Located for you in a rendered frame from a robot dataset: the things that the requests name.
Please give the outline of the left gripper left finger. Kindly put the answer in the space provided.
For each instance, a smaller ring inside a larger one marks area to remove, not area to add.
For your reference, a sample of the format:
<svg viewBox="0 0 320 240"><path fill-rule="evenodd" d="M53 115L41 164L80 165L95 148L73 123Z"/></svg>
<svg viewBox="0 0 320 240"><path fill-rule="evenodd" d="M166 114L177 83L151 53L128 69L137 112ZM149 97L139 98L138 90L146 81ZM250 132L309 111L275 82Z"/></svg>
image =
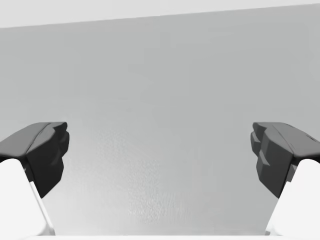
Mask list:
<svg viewBox="0 0 320 240"><path fill-rule="evenodd" d="M42 199L60 182L66 122L37 122L0 141L0 236L54 236Z"/></svg>

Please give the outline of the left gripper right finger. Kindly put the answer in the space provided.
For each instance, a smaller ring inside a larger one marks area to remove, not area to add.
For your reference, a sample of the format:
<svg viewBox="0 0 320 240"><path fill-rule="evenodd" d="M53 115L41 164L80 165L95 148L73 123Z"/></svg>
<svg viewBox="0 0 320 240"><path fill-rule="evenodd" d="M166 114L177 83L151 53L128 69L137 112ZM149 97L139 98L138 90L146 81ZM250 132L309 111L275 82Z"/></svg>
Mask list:
<svg viewBox="0 0 320 240"><path fill-rule="evenodd" d="M265 232L320 236L320 141L283 122L254 122L260 182L278 199Z"/></svg>

